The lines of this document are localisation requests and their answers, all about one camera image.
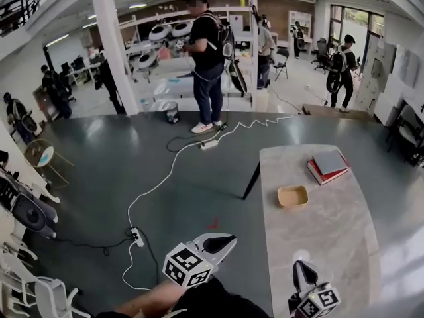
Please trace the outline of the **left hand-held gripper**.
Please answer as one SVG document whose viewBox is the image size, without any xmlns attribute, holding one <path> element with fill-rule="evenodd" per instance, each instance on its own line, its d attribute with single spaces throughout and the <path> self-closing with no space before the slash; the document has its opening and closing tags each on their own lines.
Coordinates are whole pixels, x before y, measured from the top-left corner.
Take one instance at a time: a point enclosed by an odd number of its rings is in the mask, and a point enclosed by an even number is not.
<svg viewBox="0 0 424 318">
<path fill-rule="evenodd" d="M 198 241 L 208 241 L 209 259 L 193 241 L 179 243 L 165 256 L 162 273 L 184 289 L 205 283 L 237 244 L 228 233 L 205 233 Z"/>
</svg>

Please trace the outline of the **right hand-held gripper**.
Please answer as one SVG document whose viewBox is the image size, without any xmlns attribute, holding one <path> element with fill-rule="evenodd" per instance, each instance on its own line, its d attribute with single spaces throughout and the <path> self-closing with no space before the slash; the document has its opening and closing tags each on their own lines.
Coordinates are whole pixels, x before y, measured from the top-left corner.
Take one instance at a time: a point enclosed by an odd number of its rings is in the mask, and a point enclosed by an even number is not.
<svg viewBox="0 0 424 318">
<path fill-rule="evenodd" d="M 294 317 L 326 317 L 341 304 L 341 297 L 335 287 L 324 282 L 307 291 L 299 291 L 299 268 L 304 282 L 316 284 L 319 276 L 316 267 L 303 260 L 293 263 L 293 285 L 297 293 L 288 300 L 289 313 Z"/>
</svg>

